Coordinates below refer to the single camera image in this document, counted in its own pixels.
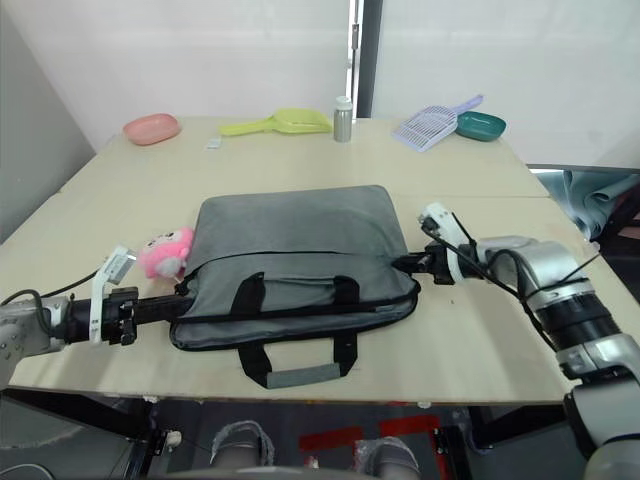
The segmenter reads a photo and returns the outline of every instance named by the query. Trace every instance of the yellow scoop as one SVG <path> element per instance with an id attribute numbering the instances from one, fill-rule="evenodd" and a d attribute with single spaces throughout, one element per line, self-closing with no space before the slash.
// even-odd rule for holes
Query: yellow scoop
<path id="1" fill-rule="evenodd" d="M 323 133 L 331 131 L 329 119 L 322 113 L 308 108 L 281 108 L 269 118 L 257 122 L 224 125 L 218 128 L 221 135 L 244 135 L 246 133 Z"/>

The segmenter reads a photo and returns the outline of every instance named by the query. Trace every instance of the pink soap dish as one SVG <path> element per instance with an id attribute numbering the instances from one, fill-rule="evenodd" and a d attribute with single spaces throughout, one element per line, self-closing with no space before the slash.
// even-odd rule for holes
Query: pink soap dish
<path id="1" fill-rule="evenodd" d="M 136 145 L 151 145 L 180 133 L 180 124 L 173 115 L 154 113 L 127 123 L 122 131 Z"/>

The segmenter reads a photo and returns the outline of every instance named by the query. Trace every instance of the stuffed toy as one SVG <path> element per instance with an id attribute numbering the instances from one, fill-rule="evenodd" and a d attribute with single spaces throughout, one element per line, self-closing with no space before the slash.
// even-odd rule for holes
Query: stuffed toy
<path id="1" fill-rule="evenodd" d="M 193 229 L 189 227 L 159 235 L 138 253 L 138 263 L 147 278 L 174 278 L 187 264 L 192 243 Z"/>

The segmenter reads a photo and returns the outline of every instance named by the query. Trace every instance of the gray laptop bag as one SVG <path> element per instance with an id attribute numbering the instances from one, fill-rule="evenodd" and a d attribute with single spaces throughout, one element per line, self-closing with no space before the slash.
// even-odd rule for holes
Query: gray laptop bag
<path id="1" fill-rule="evenodd" d="M 358 332 L 414 310 L 418 283 L 391 266 L 407 253 L 379 186 L 210 198 L 178 288 L 193 304 L 172 322 L 171 341 L 191 351 L 237 348 L 265 388 L 343 377 Z M 265 343 L 322 337 L 334 339 L 333 363 L 271 371 Z"/>

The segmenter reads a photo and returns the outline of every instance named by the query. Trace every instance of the green bowl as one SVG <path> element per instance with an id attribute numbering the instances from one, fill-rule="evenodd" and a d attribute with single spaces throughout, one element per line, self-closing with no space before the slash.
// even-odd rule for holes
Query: green bowl
<path id="1" fill-rule="evenodd" d="M 481 142 L 491 142 L 502 135 L 505 128 L 507 123 L 499 117 L 480 112 L 465 112 L 458 115 L 456 133 Z"/>

